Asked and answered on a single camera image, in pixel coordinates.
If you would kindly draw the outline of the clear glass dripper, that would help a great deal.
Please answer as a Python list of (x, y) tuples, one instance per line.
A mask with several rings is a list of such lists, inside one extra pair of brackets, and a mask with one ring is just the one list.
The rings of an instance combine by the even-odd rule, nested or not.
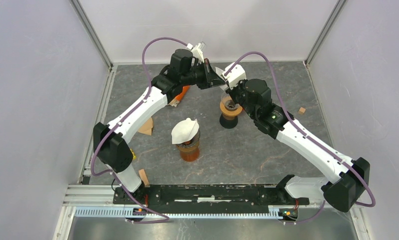
[(239, 107), (239, 105), (235, 103), (231, 96), (226, 92), (221, 94), (220, 102), (228, 111), (235, 111)]

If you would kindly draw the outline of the wooden ring holder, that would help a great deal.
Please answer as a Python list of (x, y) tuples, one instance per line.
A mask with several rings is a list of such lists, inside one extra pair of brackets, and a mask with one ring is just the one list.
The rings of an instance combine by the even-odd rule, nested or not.
[(219, 107), (222, 114), (227, 117), (237, 117), (243, 111), (243, 108), (241, 106), (238, 106), (235, 110), (229, 110), (225, 107), (223, 102), (219, 103)]

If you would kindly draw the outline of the white paper coffee filter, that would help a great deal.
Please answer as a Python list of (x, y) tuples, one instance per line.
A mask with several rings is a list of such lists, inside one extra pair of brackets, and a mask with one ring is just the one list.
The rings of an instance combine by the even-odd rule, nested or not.
[(171, 141), (173, 145), (182, 144), (192, 140), (199, 132), (197, 119), (186, 118), (178, 122), (171, 131)]

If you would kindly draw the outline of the dark glass dripper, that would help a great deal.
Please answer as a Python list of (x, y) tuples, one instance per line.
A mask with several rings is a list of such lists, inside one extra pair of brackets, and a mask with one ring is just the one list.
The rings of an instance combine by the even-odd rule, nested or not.
[(201, 137), (201, 132), (198, 131), (191, 140), (176, 144), (176, 146), (179, 148), (192, 148), (199, 143), (200, 137)]

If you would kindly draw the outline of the single brown paper filter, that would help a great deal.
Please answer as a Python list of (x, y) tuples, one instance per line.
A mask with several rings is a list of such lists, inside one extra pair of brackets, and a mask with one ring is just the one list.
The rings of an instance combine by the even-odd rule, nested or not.
[(144, 134), (144, 135), (148, 135), (151, 136), (153, 133), (153, 129), (154, 129), (154, 121), (153, 119), (150, 117), (147, 119), (147, 121), (138, 129), (138, 133)]

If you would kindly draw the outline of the dark red black dripper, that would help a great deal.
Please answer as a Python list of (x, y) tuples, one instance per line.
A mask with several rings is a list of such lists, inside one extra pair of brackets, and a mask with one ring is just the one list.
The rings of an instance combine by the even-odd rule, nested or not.
[(219, 118), (219, 123), (225, 129), (233, 129), (238, 124), (238, 116), (226, 116), (224, 114), (221, 114)]

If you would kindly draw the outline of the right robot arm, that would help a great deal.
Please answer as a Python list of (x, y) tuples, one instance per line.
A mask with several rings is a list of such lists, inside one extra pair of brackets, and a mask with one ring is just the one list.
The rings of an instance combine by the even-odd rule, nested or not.
[(320, 199), (340, 212), (359, 205), (369, 190), (370, 163), (340, 153), (308, 131), (292, 114), (273, 103), (271, 89), (261, 79), (244, 79), (235, 86), (222, 86), (240, 105), (259, 131), (289, 146), (312, 163), (323, 177), (288, 176), (276, 190), (282, 204), (294, 199)]

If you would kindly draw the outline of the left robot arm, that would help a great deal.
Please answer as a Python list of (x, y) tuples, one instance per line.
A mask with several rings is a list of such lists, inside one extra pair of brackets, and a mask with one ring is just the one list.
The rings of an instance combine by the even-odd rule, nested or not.
[(107, 124), (98, 122), (93, 128), (94, 153), (92, 161), (99, 159), (126, 190), (125, 197), (133, 204), (145, 197), (142, 180), (132, 162), (129, 147), (135, 133), (160, 109), (182, 93), (185, 86), (199, 89), (225, 86), (224, 71), (212, 67), (199, 50), (177, 49), (170, 63), (150, 81), (142, 95), (123, 113)]

